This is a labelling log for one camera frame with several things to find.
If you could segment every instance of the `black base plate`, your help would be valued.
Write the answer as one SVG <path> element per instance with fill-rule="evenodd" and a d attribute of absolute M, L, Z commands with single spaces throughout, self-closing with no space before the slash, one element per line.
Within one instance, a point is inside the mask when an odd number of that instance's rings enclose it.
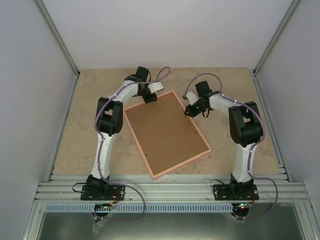
<path fill-rule="evenodd" d="M 87 185 L 82 186 L 80 199 L 83 201 L 123 201 L 125 198 L 126 188 L 120 185 L 109 185 L 109 191 L 107 194 L 104 194 L 101 191 L 91 189 Z M 114 199 L 111 192 L 118 197 L 118 199 Z"/>
<path fill-rule="evenodd" d="M 216 201 L 230 201 L 230 200 L 243 200 L 243 201 L 253 201 L 252 196 L 248 194 L 248 192 L 252 193 L 254 196 L 254 200 L 259 200 L 259 194 L 255 194 L 255 190 L 257 190 L 257 186 L 253 185 L 251 189 L 248 191 L 238 193 L 236 196 L 234 196 L 230 191 L 229 184 L 226 185 L 212 185 L 213 188 L 213 195 L 214 199 Z"/>

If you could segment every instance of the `gray wall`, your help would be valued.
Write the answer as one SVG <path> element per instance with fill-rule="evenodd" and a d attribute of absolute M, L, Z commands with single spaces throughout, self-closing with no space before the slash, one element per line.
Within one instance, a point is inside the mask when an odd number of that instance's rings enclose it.
<path fill-rule="evenodd" d="M 0 238 L 21 239 L 75 77 L 32 0 L 0 1 Z"/>
<path fill-rule="evenodd" d="M 292 0 L 44 0 L 85 68 L 254 68 Z"/>
<path fill-rule="evenodd" d="M 262 91 L 288 158 L 320 222 L 320 1 L 302 1 L 267 59 Z"/>

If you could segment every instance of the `ribbed metal strip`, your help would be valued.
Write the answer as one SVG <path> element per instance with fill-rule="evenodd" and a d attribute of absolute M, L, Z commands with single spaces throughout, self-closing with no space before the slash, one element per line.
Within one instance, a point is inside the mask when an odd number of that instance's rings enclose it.
<path fill-rule="evenodd" d="M 48 203 L 47 213 L 92 213 L 95 203 Z M 118 203 L 114 209 L 103 207 L 98 213 L 141 213 L 142 203 Z M 231 213 L 230 203 L 147 203 L 146 213 Z"/>

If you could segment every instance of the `brown board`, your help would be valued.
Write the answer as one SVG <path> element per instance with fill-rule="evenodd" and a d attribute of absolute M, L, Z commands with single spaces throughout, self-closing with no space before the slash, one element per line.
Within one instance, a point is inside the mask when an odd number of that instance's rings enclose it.
<path fill-rule="evenodd" d="M 148 104 L 137 103 L 124 110 L 142 158 L 153 179 L 167 174 L 213 150 L 175 91 Z"/>

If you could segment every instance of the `purple cable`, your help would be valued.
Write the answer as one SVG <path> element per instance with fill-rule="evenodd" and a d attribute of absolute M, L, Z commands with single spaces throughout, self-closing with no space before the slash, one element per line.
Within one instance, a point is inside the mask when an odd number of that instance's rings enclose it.
<path fill-rule="evenodd" d="M 162 73 L 163 70 L 165 69 L 168 69 L 168 72 L 166 73 L 166 75 L 164 75 L 163 77 L 159 78 L 159 75 Z M 159 82 L 163 79 L 165 79 L 169 73 L 170 73 L 171 69 L 170 67 L 166 66 L 164 68 L 162 68 L 158 75 L 156 76 L 156 80 L 152 80 L 152 81 L 148 81 L 147 83 L 148 84 L 153 84 L 153 83 L 156 83 L 156 82 Z M 127 85 L 124 85 L 122 88 L 120 88 L 112 97 L 109 98 L 109 100 L 101 107 L 100 111 L 98 112 L 98 114 L 96 115 L 96 118 L 95 118 L 95 121 L 94 121 L 94 130 L 101 136 L 101 143 L 100 143 L 100 146 L 99 146 L 99 151 L 98 151 L 98 156 L 97 156 L 97 165 L 98 165 L 98 171 L 99 171 L 99 174 L 100 174 L 100 177 L 107 183 L 107 184 L 113 184 L 113 185 L 120 185 L 120 186 L 124 186 L 124 187 L 127 187 L 127 188 L 130 188 L 134 191 L 136 191 L 136 193 L 141 197 L 141 200 L 143 202 L 143 211 L 142 213 L 139 215 L 139 216 L 136 216 L 136 217 L 133 217 L 133 218 L 117 218 L 117 217 L 100 217 L 100 216 L 97 216 L 97 211 L 95 210 L 93 215 L 95 218 L 99 218 L 99 219 L 109 219 L 109 220 L 118 220 L 118 221 L 134 221 L 134 220 L 138 220 L 140 218 L 142 218 L 144 215 L 145 215 L 145 211 L 147 209 L 147 206 L 146 206 L 146 201 L 144 199 L 144 197 L 142 196 L 142 194 L 136 189 L 134 188 L 133 186 L 130 186 L 130 185 L 127 185 L 127 184 L 124 184 L 124 183 L 119 183 L 119 182 L 114 182 L 114 181 L 109 181 L 107 180 L 103 174 L 102 174 L 102 171 L 101 171 L 101 168 L 100 168 L 100 155 L 101 155 L 101 150 L 102 150 L 102 146 L 103 146 L 103 143 L 104 143 L 104 136 L 103 134 L 98 130 L 97 128 L 97 124 L 98 124 L 98 120 L 99 120 L 99 116 L 101 115 L 101 113 L 104 111 L 104 109 L 106 108 L 106 106 L 113 100 L 117 97 L 117 95 L 119 95 L 126 87 L 129 87 L 130 85 L 133 85 L 133 84 L 145 84 L 146 82 L 143 81 L 143 82 L 132 82 L 132 83 L 129 83 Z"/>
<path fill-rule="evenodd" d="M 255 180 L 270 180 L 270 181 L 273 183 L 274 188 L 275 188 L 275 200 L 274 200 L 274 203 L 272 204 L 272 206 L 270 207 L 270 209 L 269 209 L 268 211 L 266 211 L 265 213 L 262 213 L 262 214 L 260 214 L 260 215 L 258 215 L 258 216 L 241 217 L 241 216 L 237 216 L 235 213 L 233 213 L 233 214 L 234 214 L 234 216 L 235 216 L 237 219 L 240 219 L 240 220 L 243 220 L 243 219 L 259 219 L 259 218 L 263 218 L 264 216 L 268 215 L 268 214 L 276 207 L 277 202 L 278 202 L 278 197 L 279 197 L 278 187 L 277 187 L 276 182 L 275 182 L 273 179 L 271 179 L 271 178 L 269 178 L 269 177 L 256 177 L 256 176 L 253 176 L 253 175 L 251 174 L 251 170 L 250 170 L 252 150 L 254 149 L 255 146 L 257 146 L 258 144 L 260 144 L 260 143 L 266 138 L 267 130 L 266 130 L 265 124 L 264 124 L 264 122 L 262 121 L 262 119 L 261 119 L 261 117 L 259 116 L 259 114 L 258 114 L 255 110 L 253 110 L 250 106 L 246 105 L 246 104 L 243 103 L 243 102 L 240 102 L 240 101 L 237 101 L 237 100 L 234 100 L 234 99 L 232 99 L 232 98 L 230 98 L 230 97 L 225 96 L 225 95 L 223 94 L 223 92 L 222 92 L 223 84 L 222 84 L 221 79 L 220 79 L 217 75 L 215 75 L 215 74 L 213 74 L 213 73 L 206 72 L 206 73 L 201 73 L 201 74 L 195 76 L 195 77 L 190 81 L 189 85 L 187 86 L 187 88 L 186 88 L 186 90 L 185 90 L 185 93 L 184 93 L 184 97 L 187 95 L 187 92 L 188 92 L 188 89 L 189 89 L 190 85 L 191 85 L 197 78 L 199 78 L 199 77 L 201 77 L 201 76 L 203 76 L 203 75 L 211 75 L 211 76 L 216 77 L 216 78 L 219 80 L 219 82 L 220 82 L 220 96 L 221 96 L 223 99 L 225 99 L 225 100 L 227 100 L 227 101 L 229 101 L 229 102 L 231 102 L 231 103 L 237 103 L 237 104 L 240 104 L 241 106 L 247 108 L 249 111 L 251 111 L 251 112 L 256 116 L 256 118 L 259 120 L 259 123 L 260 123 L 260 125 L 261 125 L 261 127 L 262 127 L 262 133 L 263 133 L 263 134 L 262 134 L 262 138 L 260 139 L 260 141 L 256 142 L 254 145 L 252 145 L 251 148 L 250 148 L 250 152 L 249 152 L 249 156 L 248 156 L 248 163 L 247 163 L 247 171 L 248 171 L 249 176 L 250 176 L 251 178 L 255 179 Z"/>

